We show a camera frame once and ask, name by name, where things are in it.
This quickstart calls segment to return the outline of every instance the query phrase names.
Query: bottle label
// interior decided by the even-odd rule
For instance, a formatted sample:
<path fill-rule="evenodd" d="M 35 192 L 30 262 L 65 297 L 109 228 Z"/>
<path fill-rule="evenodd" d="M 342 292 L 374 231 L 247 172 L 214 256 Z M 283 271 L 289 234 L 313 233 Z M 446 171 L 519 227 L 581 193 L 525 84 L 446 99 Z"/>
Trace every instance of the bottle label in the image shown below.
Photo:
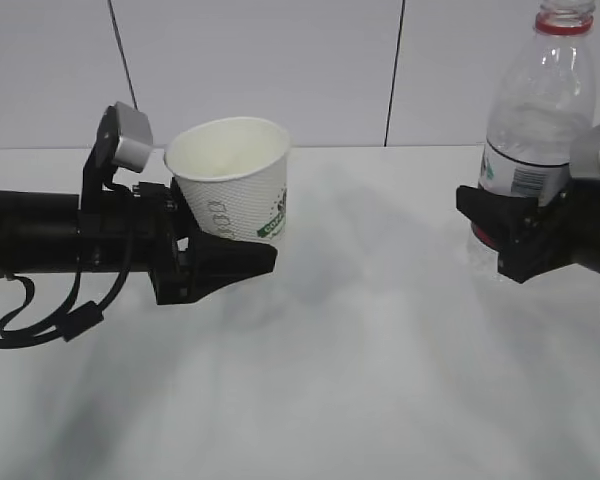
<path fill-rule="evenodd" d="M 480 186 L 498 195 L 537 198 L 547 205 L 569 180 L 569 164 L 532 165 L 499 152 L 489 142 L 484 147 Z"/>

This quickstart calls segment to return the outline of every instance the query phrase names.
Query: plastic water bottle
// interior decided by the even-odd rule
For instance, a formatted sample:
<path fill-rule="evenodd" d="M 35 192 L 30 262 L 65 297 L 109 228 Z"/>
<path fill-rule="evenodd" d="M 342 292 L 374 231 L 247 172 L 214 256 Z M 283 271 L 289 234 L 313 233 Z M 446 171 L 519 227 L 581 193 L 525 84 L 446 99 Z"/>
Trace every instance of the plastic water bottle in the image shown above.
<path fill-rule="evenodd" d="M 544 0 L 534 38 L 502 80 L 489 117 L 479 186 L 544 206 L 569 179 L 571 142 L 592 127 L 596 85 L 586 44 L 595 0 Z M 473 270 L 497 278 L 497 253 L 475 225 Z"/>

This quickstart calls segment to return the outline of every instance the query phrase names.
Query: cable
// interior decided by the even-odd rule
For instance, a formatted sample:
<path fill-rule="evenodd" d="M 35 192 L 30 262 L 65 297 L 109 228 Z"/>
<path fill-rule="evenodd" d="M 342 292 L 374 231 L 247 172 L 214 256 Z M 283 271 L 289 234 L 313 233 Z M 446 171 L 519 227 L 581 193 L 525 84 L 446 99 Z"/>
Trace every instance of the cable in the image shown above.
<path fill-rule="evenodd" d="M 35 285 L 31 281 L 31 279 L 26 278 L 26 277 L 15 276 L 15 275 L 11 276 L 10 279 L 16 280 L 24 286 L 25 292 L 26 292 L 26 297 L 25 297 L 25 301 L 23 302 L 21 307 L 16 308 L 15 310 L 9 312 L 7 315 L 2 317 L 2 319 L 0 319 L 0 323 L 2 322 L 1 323 L 2 327 L 5 327 L 11 320 L 13 320 L 13 318 L 15 318 L 16 315 L 18 315 L 22 310 L 27 308 L 29 306 L 29 304 L 31 303 L 31 301 L 33 300 L 33 296 L 35 294 Z M 35 327 L 37 325 L 40 325 L 41 323 L 45 322 L 46 320 L 47 319 L 43 320 L 42 322 L 39 322 L 36 325 L 33 325 L 32 327 L 34 327 L 34 329 L 35 329 Z M 43 333 L 42 335 L 37 335 L 37 336 L 29 336 L 29 337 L 18 336 L 18 337 L 14 337 L 14 338 L 11 338 L 11 337 L 0 338 L 0 350 L 14 350 L 14 349 L 19 349 L 19 348 L 35 347 L 37 345 L 42 345 L 43 343 L 48 343 L 53 340 L 57 340 L 61 336 L 62 335 L 58 330 L 53 330 L 51 332 Z"/>
<path fill-rule="evenodd" d="M 134 239 L 134 212 L 133 212 L 133 194 L 124 185 L 113 183 L 112 179 L 108 179 L 104 182 L 104 186 L 113 192 L 117 192 L 120 195 L 126 197 L 127 202 L 127 238 L 125 242 L 124 257 L 122 259 L 122 267 L 118 276 L 113 283 L 111 290 L 105 295 L 105 297 L 98 303 L 100 311 L 104 311 L 109 307 L 116 299 L 118 294 L 122 291 L 129 272 L 131 271 L 131 260 L 133 257 L 133 239 Z"/>
<path fill-rule="evenodd" d="M 74 276 L 73 286 L 71 287 L 71 291 L 65 298 L 64 302 L 50 315 L 41 320 L 38 323 L 30 325 L 25 328 L 21 328 L 19 330 L 7 330 L 7 325 L 20 313 L 24 310 L 31 300 L 33 300 L 33 294 L 35 293 L 34 283 L 26 278 L 26 277 L 16 277 L 14 276 L 14 280 L 19 280 L 25 286 L 25 290 L 27 291 L 27 300 L 22 305 L 22 307 L 9 312 L 4 317 L 0 319 L 0 336 L 5 339 L 25 339 L 30 338 L 36 335 L 40 335 L 43 332 L 53 328 L 56 326 L 61 315 L 68 314 L 71 309 L 74 307 L 76 301 L 78 300 L 78 293 L 80 292 L 80 280 L 82 277 L 82 269 L 80 268 L 80 262 L 78 262 L 78 270 Z"/>

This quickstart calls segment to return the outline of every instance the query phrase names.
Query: paper cup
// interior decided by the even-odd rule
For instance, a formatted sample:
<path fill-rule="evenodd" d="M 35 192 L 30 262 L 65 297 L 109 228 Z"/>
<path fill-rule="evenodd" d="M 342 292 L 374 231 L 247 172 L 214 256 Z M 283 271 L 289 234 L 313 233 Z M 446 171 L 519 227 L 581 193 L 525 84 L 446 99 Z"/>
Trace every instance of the paper cup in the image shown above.
<path fill-rule="evenodd" d="M 289 133 L 268 120 L 227 118 L 180 134 L 165 152 L 200 228 L 276 243 L 284 232 Z"/>

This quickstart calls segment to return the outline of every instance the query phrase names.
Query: white table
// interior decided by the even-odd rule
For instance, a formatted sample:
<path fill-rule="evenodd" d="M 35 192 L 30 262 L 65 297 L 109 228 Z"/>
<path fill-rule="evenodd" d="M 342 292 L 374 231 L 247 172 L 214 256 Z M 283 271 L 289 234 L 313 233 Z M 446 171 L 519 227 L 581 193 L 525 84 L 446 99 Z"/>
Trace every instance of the white table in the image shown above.
<path fill-rule="evenodd" d="M 296 151 L 273 275 L 186 307 L 133 275 L 74 343 L 0 352 L 0 480 L 600 479 L 600 279 L 471 275 L 480 152 Z M 0 189 L 77 192 L 85 158 L 1 151 Z M 36 281 L 23 322 L 70 277 Z"/>

